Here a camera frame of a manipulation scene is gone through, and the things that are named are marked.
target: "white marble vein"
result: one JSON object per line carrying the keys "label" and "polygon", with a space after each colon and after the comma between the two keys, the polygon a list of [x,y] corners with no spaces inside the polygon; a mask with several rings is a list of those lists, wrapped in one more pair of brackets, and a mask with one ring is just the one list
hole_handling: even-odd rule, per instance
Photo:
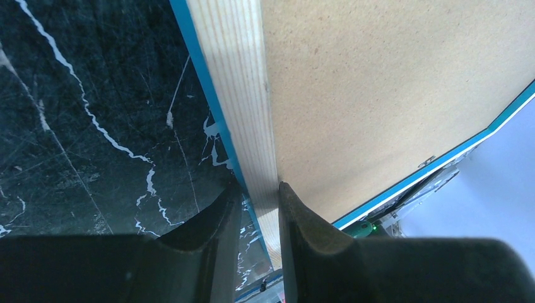
{"label": "white marble vein", "polygon": [[240,235],[240,239],[243,239],[245,237],[252,237],[253,235],[255,235],[257,233],[256,230],[253,230],[252,232],[247,232],[245,235]]}
{"label": "white marble vein", "polygon": [[242,273],[242,276],[241,276],[242,283],[240,284],[240,286],[236,287],[236,291],[244,289],[245,283],[247,283],[247,279],[249,278],[248,276],[250,273],[251,273],[250,269]]}
{"label": "white marble vein", "polygon": [[7,199],[6,194],[4,194],[4,190],[2,189],[2,186],[0,186],[0,194],[2,194],[2,197]]}
{"label": "white marble vein", "polygon": [[162,206],[162,199],[160,197],[158,197],[158,207],[159,207],[158,211],[162,213],[162,217],[167,221],[167,223],[169,223],[170,226],[184,224],[184,221],[171,223],[171,220],[169,220],[169,218],[167,217],[167,208]]}
{"label": "white marble vein", "polygon": [[41,22],[39,22],[32,14],[32,12],[28,9],[28,4],[26,3],[25,0],[15,0],[19,3],[21,9],[26,13],[26,15],[28,15],[30,17],[30,19],[33,21],[33,24],[37,27],[37,31],[47,39],[50,47],[52,48],[52,51],[54,52],[54,57],[56,59],[56,61],[58,61],[59,63],[61,63],[63,66],[65,66],[68,70],[69,70],[69,74],[71,74],[71,76],[76,79],[76,81],[78,82],[78,86],[79,86],[79,89],[81,91],[81,99],[82,99],[82,102],[84,104],[84,111],[86,112],[86,114],[91,118],[91,123],[93,123],[93,125],[96,127],[96,129],[101,132],[104,136],[104,138],[106,138],[106,140],[108,140],[108,142],[110,142],[112,144],[112,146],[122,152],[126,152],[128,154],[128,156],[132,159],[140,159],[146,163],[149,163],[152,165],[152,168],[150,169],[149,171],[149,174],[147,175],[147,191],[149,191],[151,193],[151,196],[154,196],[156,194],[156,190],[154,189],[153,187],[153,183],[151,181],[151,178],[152,176],[154,175],[154,167],[156,166],[154,164],[154,162],[152,160],[150,160],[149,158],[145,157],[145,156],[141,156],[141,155],[135,155],[130,149],[128,149],[127,147],[125,146],[122,146],[120,144],[118,144],[118,142],[113,139],[113,137],[110,136],[110,134],[108,133],[108,131],[106,129],[104,129],[103,127],[100,126],[100,124],[98,123],[97,121],[97,117],[89,110],[89,101],[87,101],[87,99],[85,98],[85,95],[86,95],[86,92],[85,92],[85,89],[84,89],[84,86],[82,84],[82,81],[80,80],[80,78],[78,77],[78,75],[76,75],[76,73],[74,72],[74,68],[73,68],[73,65],[70,64],[67,59],[63,56],[63,54],[61,53],[61,51],[59,50],[59,48],[57,47],[57,44],[56,44],[56,40],[50,35],[48,34],[43,25],[41,24]]}
{"label": "white marble vein", "polygon": [[110,232],[112,231],[112,229],[110,229],[110,226],[107,225],[106,219],[104,219],[104,216],[102,215],[102,213],[97,213],[93,216],[94,216],[93,222],[95,222],[93,230],[98,235],[106,234],[106,227],[110,230]]}
{"label": "white marble vein", "polygon": [[179,91],[180,84],[182,83],[185,68],[187,67],[188,62],[189,62],[189,55],[187,55],[187,59],[185,60],[184,67],[182,68],[182,72],[180,74],[179,82],[177,83],[177,87],[175,88],[175,93],[173,94],[171,105],[169,106],[169,110],[167,111],[166,123],[167,123],[167,126],[169,126],[169,128],[173,128],[173,114],[171,114],[171,109],[173,108],[173,104],[175,103],[175,99],[177,98],[177,92]]}
{"label": "white marble vein", "polygon": [[208,114],[208,117],[206,117],[206,120],[204,120],[204,123],[203,123],[204,134],[206,135],[206,143],[204,144],[204,148],[203,148],[203,152],[201,153],[201,157],[204,156],[204,151],[206,149],[206,145],[208,145],[208,140],[213,139],[214,140],[214,145],[212,146],[212,152],[210,153],[210,155],[202,158],[198,165],[200,165],[203,161],[205,161],[209,157],[212,157],[212,165],[213,166],[226,165],[227,169],[232,170],[233,167],[232,167],[232,163],[230,162],[230,159],[226,159],[225,161],[222,161],[222,162],[218,162],[217,161],[218,154],[217,154],[217,150],[216,150],[216,141],[219,138],[218,137],[219,129],[218,129],[216,123],[214,123],[214,124],[212,124],[210,126],[207,126],[209,117],[210,117],[210,115]]}
{"label": "white marble vein", "polygon": [[182,148],[182,144],[180,143],[180,139],[176,131],[175,131],[175,139],[177,140],[177,143],[179,144],[180,152],[182,153],[182,158],[184,159],[185,167],[187,170],[187,175],[189,176],[189,184],[191,185],[191,190],[193,191],[193,200],[195,200],[195,206],[197,207],[197,213],[200,213],[201,211],[199,210],[199,203],[197,203],[197,194],[195,193],[195,186],[193,185],[193,178],[191,177],[191,171],[189,170],[189,165],[187,164],[187,159],[185,158],[184,149]]}
{"label": "white marble vein", "polygon": [[249,243],[247,243],[247,248],[245,249],[245,253],[247,254],[247,251],[249,250],[250,248],[250,245],[255,242],[256,240],[260,239],[262,236],[261,235],[257,235],[256,237],[254,237],[251,241],[249,241]]}
{"label": "white marble vein", "polygon": [[145,197],[147,197],[147,194],[144,194],[144,195],[140,196],[140,197],[136,200],[136,206],[137,206],[139,209],[141,209],[141,207],[140,207],[141,200],[142,200],[142,199],[145,199]]}
{"label": "white marble vein", "polygon": [[[100,208],[98,207],[97,203],[93,199],[93,195],[89,191],[88,186],[85,184],[85,182],[83,182],[83,179],[81,178],[81,176],[80,176],[79,172],[76,170],[76,168],[74,168],[74,165],[73,165],[71,159],[67,155],[67,152],[63,148],[63,145],[61,145],[61,142],[57,138],[56,133],[50,128],[49,124],[47,123],[46,117],[45,117],[45,107],[44,107],[44,104],[43,104],[43,100],[39,100],[39,102],[36,101],[36,98],[34,98],[33,95],[30,93],[30,89],[28,88],[28,85],[26,85],[26,83],[24,83],[24,81],[22,81],[22,79],[18,76],[18,73],[16,72],[16,70],[13,67],[13,65],[11,64],[11,62],[9,61],[9,59],[6,56],[6,53],[3,51],[3,49],[0,52],[0,66],[5,66],[8,69],[8,71],[10,71],[15,76],[15,78],[19,81],[20,85],[24,88],[24,91],[26,92],[27,97],[32,101],[32,104],[37,109],[37,112],[39,114],[39,119],[40,119],[40,122],[41,122],[41,126],[43,128],[43,131],[49,132],[52,135],[54,141],[56,142],[56,145],[60,148],[62,155],[65,156],[65,159],[67,160],[69,166],[72,168],[72,170],[74,171],[74,173],[78,177],[78,180],[80,181],[80,184],[83,186],[83,188],[86,191],[87,195],[89,195],[89,198],[91,199],[91,202],[93,203],[94,207],[97,209],[98,213],[100,214],[100,217],[102,218],[104,224],[108,227],[108,229],[110,230],[110,233],[113,234],[114,232],[112,231],[110,225],[108,224],[108,221],[106,221],[106,218],[104,218],[104,216],[102,215],[102,212],[100,211]],[[35,87],[34,90],[37,90],[37,84],[36,84],[35,80],[34,80],[34,87]]]}
{"label": "white marble vein", "polygon": [[[241,252],[238,252],[238,275],[240,275],[240,278],[242,278],[242,279],[243,279],[243,274],[244,274],[244,273],[242,272],[242,269],[244,268],[244,267],[242,266],[242,263],[243,263],[243,262],[244,262],[244,259],[243,259],[243,257],[242,257],[242,253],[241,253]],[[244,285],[245,285],[246,282],[247,282],[247,277],[245,278],[245,280],[242,281],[242,284],[236,288],[236,291],[241,290],[241,289],[244,287]]]}
{"label": "white marble vein", "polygon": [[22,214],[26,212],[26,201],[22,200],[19,196],[17,196],[17,199],[22,204],[22,210],[20,211],[19,214],[17,214],[17,216],[13,217],[13,219],[11,219],[11,221],[9,221],[9,223],[6,226],[10,226],[13,223],[13,221],[15,221],[18,217],[20,217]]}
{"label": "white marble vein", "polygon": [[11,229],[5,229],[3,225],[0,225],[0,238],[5,237],[11,232]]}
{"label": "white marble vein", "polygon": [[249,199],[246,199],[244,195],[242,195],[244,200],[242,201],[242,206],[244,207],[244,211],[249,211]]}
{"label": "white marble vein", "polygon": [[134,218],[134,219],[135,219],[135,221],[136,221],[136,228],[139,229],[138,234],[139,234],[140,232],[143,232],[143,233],[145,233],[145,234],[153,234],[153,235],[155,235],[155,236],[157,236],[157,237],[160,236],[160,235],[158,235],[158,234],[155,233],[155,232],[152,232],[152,231],[150,231],[150,230],[146,230],[143,226],[141,226],[141,222],[138,221],[137,218]]}

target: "green object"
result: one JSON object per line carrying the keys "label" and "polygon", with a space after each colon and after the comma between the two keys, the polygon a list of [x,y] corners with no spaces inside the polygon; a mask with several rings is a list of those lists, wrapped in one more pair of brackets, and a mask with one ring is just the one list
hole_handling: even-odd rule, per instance
{"label": "green object", "polygon": [[364,238],[368,237],[376,228],[376,226],[368,221],[358,221],[351,224],[343,231],[353,238]]}

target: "wooden plank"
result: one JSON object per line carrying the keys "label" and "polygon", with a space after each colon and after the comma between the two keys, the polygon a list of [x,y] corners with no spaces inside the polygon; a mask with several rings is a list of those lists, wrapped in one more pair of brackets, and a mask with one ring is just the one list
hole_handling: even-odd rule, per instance
{"label": "wooden plank", "polygon": [[438,169],[446,166],[451,161],[459,158],[469,150],[475,148],[494,134],[496,134],[506,123],[509,122],[518,112],[520,112],[524,106],[531,102],[535,98],[535,80],[511,103],[507,108],[494,120],[488,128],[480,132],[476,136],[470,138],[463,144],[455,147],[451,151],[448,151],[425,168],[415,172],[408,178],[392,186],[388,190],[384,191],[374,199],[366,202],[364,205],[353,210],[351,213],[346,214],[340,219],[336,220],[333,225],[337,229],[344,229],[351,225],[353,222],[365,217],[371,211],[374,211],[384,203],[395,198],[406,189],[414,186],[417,182],[420,182],[424,178],[428,177]]}
{"label": "wooden plank", "polygon": [[535,78],[533,1],[262,3],[278,174],[334,222]]}
{"label": "wooden plank", "polygon": [[278,178],[260,2],[187,2],[274,269]]}

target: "wooden board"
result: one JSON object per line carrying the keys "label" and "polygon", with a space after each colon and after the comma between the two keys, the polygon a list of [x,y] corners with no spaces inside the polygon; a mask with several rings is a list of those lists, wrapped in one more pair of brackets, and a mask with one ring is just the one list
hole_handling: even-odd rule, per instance
{"label": "wooden board", "polygon": [[533,1],[262,2],[279,176],[333,222],[535,78]]}
{"label": "wooden board", "polygon": [[260,2],[195,0],[187,6],[236,151],[240,167],[235,172],[241,172],[237,177],[249,191],[272,266],[280,268],[278,178]]}

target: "black marble surface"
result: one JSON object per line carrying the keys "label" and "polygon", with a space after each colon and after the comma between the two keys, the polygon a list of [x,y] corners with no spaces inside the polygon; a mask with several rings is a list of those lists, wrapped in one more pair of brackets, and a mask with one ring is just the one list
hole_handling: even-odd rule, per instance
{"label": "black marble surface", "polygon": [[[157,237],[234,177],[168,0],[5,0],[0,25],[0,237]],[[237,289],[271,271],[242,224]]]}

